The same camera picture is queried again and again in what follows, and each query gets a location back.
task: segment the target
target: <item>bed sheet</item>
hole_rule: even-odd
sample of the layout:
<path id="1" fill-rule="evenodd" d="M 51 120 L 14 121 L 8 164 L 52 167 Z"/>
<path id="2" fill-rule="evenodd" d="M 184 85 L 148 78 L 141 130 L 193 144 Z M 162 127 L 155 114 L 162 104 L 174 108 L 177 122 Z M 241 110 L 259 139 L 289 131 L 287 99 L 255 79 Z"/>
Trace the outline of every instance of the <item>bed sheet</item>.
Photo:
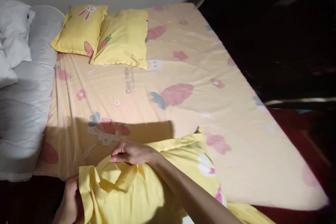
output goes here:
<path id="1" fill-rule="evenodd" d="M 327 197 L 193 4 L 149 9 L 148 70 L 58 54 L 36 175 L 65 179 L 120 139 L 178 138 L 197 126 L 227 199 L 297 210 Z"/>

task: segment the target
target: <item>white pillow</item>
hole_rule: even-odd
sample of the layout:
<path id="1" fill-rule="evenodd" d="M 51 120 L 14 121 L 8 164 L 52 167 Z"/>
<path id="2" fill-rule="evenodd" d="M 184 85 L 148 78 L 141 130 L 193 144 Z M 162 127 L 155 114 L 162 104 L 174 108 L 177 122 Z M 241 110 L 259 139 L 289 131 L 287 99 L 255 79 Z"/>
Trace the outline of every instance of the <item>white pillow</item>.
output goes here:
<path id="1" fill-rule="evenodd" d="M 28 38 L 29 24 L 34 16 L 35 12 L 31 11 L 27 4 L 0 0 L 0 32 L 6 37 L 3 49 L 11 68 L 19 65 L 21 61 L 32 60 Z"/>
<path id="2" fill-rule="evenodd" d="M 15 72 L 7 62 L 2 44 L 0 42 L 0 89 L 16 83 L 18 80 Z"/>
<path id="3" fill-rule="evenodd" d="M 2 33 L 0 33 L 0 42 L 1 42 L 1 40 L 5 40 L 5 39 L 6 39 L 5 35 L 3 35 Z"/>

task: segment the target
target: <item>white comforter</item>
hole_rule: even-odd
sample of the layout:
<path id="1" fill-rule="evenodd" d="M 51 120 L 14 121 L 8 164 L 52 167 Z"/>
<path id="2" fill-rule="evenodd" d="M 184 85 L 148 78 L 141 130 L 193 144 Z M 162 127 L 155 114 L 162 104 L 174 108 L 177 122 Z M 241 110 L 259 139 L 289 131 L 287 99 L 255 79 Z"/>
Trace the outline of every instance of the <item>white comforter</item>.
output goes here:
<path id="1" fill-rule="evenodd" d="M 32 176 L 48 120 L 56 63 L 56 51 L 49 44 L 64 15 L 50 6 L 32 10 L 36 12 L 28 41 L 32 61 L 14 68 L 16 84 L 0 89 L 0 180 Z"/>

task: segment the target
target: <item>bedding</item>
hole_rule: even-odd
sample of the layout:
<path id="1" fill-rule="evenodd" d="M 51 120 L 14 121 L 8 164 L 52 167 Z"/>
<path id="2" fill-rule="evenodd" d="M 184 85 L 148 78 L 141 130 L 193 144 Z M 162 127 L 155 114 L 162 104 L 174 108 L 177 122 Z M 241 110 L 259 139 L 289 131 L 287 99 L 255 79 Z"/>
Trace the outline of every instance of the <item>bedding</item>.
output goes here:
<path id="1" fill-rule="evenodd" d="M 99 48 L 91 65 L 126 64 L 147 69 L 148 11 L 128 9 L 109 14 L 101 25 Z"/>
<path id="2" fill-rule="evenodd" d="M 66 179 L 120 139 L 180 138 L 200 126 L 227 200 L 295 210 L 320 184 L 194 5 L 149 9 L 148 69 L 58 54 L 36 175 Z"/>
<path id="3" fill-rule="evenodd" d="M 100 26 L 107 9 L 106 5 L 70 6 L 61 31 L 50 45 L 59 52 L 92 57 L 97 52 Z"/>
<path id="4" fill-rule="evenodd" d="M 11 69 L 11 66 L 7 61 L 0 40 L 0 89 L 16 83 L 18 81 L 17 79 L 15 72 Z"/>
<path id="5" fill-rule="evenodd" d="M 22 61 L 31 61 L 28 46 L 29 25 L 35 13 L 30 6 L 13 0 L 0 0 L 0 31 L 4 34 L 3 49 L 11 68 Z"/>
<path id="6" fill-rule="evenodd" d="M 197 132 L 148 145 L 227 206 L 205 141 Z M 111 156 L 107 156 L 97 167 L 79 168 L 84 223 L 179 223 L 187 216 L 150 165 L 111 163 L 110 159 Z"/>
<path id="7" fill-rule="evenodd" d="M 41 150 L 55 75 L 56 51 L 49 45 L 64 15 L 51 6 L 35 6 L 29 32 L 31 62 L 14 72 L 18 82 L 0 89 L 0 180 L 32 176 Z"/>

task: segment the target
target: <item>carrot print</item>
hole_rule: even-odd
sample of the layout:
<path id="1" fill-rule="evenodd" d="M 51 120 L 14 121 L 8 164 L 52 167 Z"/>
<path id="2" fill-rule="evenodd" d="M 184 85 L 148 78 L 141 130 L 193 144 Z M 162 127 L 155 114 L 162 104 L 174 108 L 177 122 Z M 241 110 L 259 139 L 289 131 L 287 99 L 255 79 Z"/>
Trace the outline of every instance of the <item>carrot print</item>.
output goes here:
<path id="1" fill-rule="evenodd" d="M 106 37 L 106 39 L 100 44 L 97 53 L 99 53 L 99 51 L 103 49 L 104 46 L 106 46 L 107 42 L 109 42 L 110 39 L 111 39 L 111 34 L 108 37 Z"/>

